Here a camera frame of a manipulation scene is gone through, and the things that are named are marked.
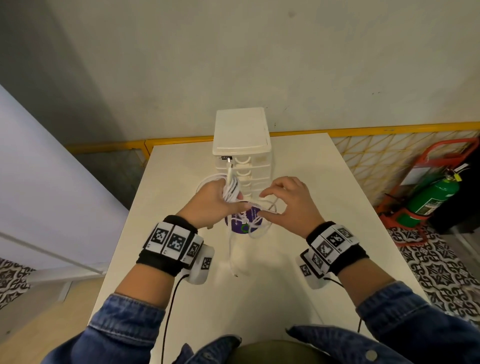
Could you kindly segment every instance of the wristband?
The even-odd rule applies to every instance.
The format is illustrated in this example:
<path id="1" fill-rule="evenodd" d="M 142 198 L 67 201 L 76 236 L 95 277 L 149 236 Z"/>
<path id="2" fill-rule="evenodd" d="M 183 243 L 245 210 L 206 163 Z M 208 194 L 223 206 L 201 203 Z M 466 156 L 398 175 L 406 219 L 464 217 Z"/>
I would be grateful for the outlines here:
<path id="1" fill-rule="evenodd" d="M 328 272 L 337 275 L 345 267 L 369 257 L 359 245 L 357 237 L 333 221 L 315 228 L 307 237 L 307 243 L 310 249 L 300 257 L 309 270 L 320 278 Z"/>
<path id="2" fill-rule="evenodd" d="M 167 216 L 150 233 L 137 263 L 176 276 L 183 268 L 191 268 L 204 240 L 187 220 Z"/>

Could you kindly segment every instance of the person's left hand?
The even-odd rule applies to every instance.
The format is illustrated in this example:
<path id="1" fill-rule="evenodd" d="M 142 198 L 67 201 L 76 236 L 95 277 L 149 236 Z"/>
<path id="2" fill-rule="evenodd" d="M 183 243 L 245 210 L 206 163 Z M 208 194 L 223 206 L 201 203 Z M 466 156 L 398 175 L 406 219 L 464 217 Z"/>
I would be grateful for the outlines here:
<path id="1" fill-rule="evenodd" d="M 197 229 L 211 226 L 228 215 L 237 214 L 251 208 L 248 202 L 225 202 L 222 194 L 225 180 L 206 183 L 177 213 Z"/>

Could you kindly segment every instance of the hand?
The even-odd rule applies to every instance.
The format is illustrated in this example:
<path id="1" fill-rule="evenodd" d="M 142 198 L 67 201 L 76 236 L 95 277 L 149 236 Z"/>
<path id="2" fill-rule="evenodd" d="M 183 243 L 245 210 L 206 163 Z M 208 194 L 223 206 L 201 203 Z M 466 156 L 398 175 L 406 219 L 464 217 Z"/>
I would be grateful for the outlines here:
<path id="1" fill-rule="evenodd" d="M 211 226 L 228 215 L 237 214 L 252 207 L 247 202 L 225 202 L 222 197 L 225 183 L 226 181 L 221 179 L 203 185 L 185 207 L 177 213 L 177 216 L 200 229 Z"/>
<path id="2" fill-rule="evenodd" d="M 258 216 L 280 225 L 304 239 L 313 229 L 325 222 L 310 196 L 307 185 L 297 177 L 275 179 L 270 187 L 260 192 L 260 197 L 271 194 L 282 199 L 287 204 L 287 208 L 283 214 L 260 211 Z"/>

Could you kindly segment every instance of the denim sleeve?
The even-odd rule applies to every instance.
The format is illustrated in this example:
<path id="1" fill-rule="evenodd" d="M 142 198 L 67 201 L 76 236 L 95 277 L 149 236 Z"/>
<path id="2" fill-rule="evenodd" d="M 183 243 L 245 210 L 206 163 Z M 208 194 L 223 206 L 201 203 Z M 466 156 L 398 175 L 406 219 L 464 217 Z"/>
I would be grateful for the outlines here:
<path id="1" fill-rule="evenodd" d="M 480 363 L 480 331 L 402 282 L 378 291 L 357 312 L 377 340 L 414 363 Z"/>
<path id="2" fill-rule="evenodd" d="M 164 310 L 110 295 L 84 332 L 51 351 L 42 364 L 148 364 Z"/>

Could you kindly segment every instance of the denim jacket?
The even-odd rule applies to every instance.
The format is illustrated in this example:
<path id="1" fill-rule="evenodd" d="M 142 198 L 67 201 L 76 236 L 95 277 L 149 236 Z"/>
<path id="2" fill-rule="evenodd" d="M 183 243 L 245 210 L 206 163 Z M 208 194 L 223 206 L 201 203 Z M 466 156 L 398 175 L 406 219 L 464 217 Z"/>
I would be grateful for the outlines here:
<path id="1" fill-rule="evenodd" d="M 357 313 L 379 342 L 333 326 L 293 326 L 287 333 L 345 364 L 480 363 L 480 331 L 430 306 L 402 282 L 375 293 Z M 164 315 L 156 307 L 110 295 L 85 331 L 42 364 L 148 363 Z M 240 343 L 239 337 L 226 335 L 195 354 L 185 344 L 175 363 L 224 363 Z"/>

